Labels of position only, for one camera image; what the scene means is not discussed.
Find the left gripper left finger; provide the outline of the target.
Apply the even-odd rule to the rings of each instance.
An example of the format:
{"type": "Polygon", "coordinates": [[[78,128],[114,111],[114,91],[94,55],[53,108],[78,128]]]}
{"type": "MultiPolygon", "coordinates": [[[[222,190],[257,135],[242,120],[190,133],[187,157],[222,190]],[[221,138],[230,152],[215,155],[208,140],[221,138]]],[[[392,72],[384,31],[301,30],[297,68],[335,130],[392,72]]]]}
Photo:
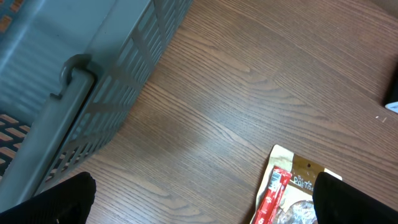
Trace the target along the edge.
{"type": "Polygon", "coordinates": [[[81,172],[1,213],[1,224],[85,224],[95,201],[96,181],[81,172]]]}

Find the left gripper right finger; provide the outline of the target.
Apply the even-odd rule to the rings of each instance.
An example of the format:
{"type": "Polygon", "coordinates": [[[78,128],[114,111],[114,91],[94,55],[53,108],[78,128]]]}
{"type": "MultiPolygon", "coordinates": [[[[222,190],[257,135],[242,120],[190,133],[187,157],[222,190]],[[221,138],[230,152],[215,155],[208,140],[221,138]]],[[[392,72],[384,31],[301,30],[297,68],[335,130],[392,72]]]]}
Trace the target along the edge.
{"type": "Polygon", "coordinates": [[[397,211],[333,177],[318,174],[313,189],[318,224],[397,224],[397,211]]]}

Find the brown snack pouch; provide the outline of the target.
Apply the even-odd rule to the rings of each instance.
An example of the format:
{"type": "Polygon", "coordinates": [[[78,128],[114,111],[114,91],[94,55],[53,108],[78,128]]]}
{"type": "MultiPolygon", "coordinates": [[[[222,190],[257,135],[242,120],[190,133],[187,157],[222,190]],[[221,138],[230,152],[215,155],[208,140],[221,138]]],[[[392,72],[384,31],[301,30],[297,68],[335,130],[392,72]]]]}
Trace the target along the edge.
{"type": "Polygon", "coordinates": [[[265,197],[274,166],[290,172],[292,176],[285,188],[273,223],[317,223],[312,196],[318,174],[326,172],[339,180],[342,177],[277,144],[271,150],[268,165],[256,195],[256,210],[251,223],[254,222],[254,216],[265,197]]]}

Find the red item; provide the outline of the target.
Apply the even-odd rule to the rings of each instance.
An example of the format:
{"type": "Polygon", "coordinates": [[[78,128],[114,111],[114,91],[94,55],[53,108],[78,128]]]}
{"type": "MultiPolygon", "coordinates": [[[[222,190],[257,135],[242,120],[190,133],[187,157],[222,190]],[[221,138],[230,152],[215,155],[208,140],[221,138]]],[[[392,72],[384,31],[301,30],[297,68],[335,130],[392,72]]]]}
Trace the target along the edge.
{"type": "Polygon", "coordinates": [[[285,188],[292,174],[274,166],[265,197],[254,216],[253,224],[272,224],[276,216],[285,188]]]}

